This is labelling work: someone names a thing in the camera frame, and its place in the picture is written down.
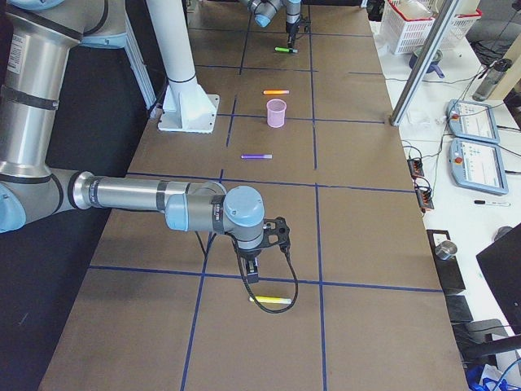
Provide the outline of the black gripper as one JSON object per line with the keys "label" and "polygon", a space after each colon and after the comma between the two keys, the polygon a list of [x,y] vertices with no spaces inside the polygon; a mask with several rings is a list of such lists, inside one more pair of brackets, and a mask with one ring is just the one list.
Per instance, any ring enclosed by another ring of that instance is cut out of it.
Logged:
{"label": "black gripper", "polygon": [[243,260],[246,271],[246,280],[248,283],[259,282],[258,261],[257,258],[261,254],[260,249],[239,249],[239,257]]}
{"label": "black gripper", "polygon": [[298,23],[286,23],[287,43],[294,43],[296,41],[296,34],[299,31]]}

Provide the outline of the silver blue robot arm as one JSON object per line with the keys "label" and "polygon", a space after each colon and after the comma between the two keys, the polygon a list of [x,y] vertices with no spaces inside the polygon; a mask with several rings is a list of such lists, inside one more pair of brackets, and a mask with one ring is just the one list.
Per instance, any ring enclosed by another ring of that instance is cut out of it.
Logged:
{"label": "silver blue robot arm", "polygon": [[46,153],[69,51],[128,43],[122,1],[10,1],[14,34],[1,88],[1,229],[14,231],[71,209],[154,211],[177,231],[228,235],[241,275],[258,278],[265,209],[251,187],[99,177],[51,169]]}
{"label": "silver blue robot arm", "polygon": [[267,27],[278,11],[285,8],[287,46],[290,48],[294,46],[296,34],[303,21],[301,0],[240,0],[240,2],[252,13],[256,23],[262,28]]}

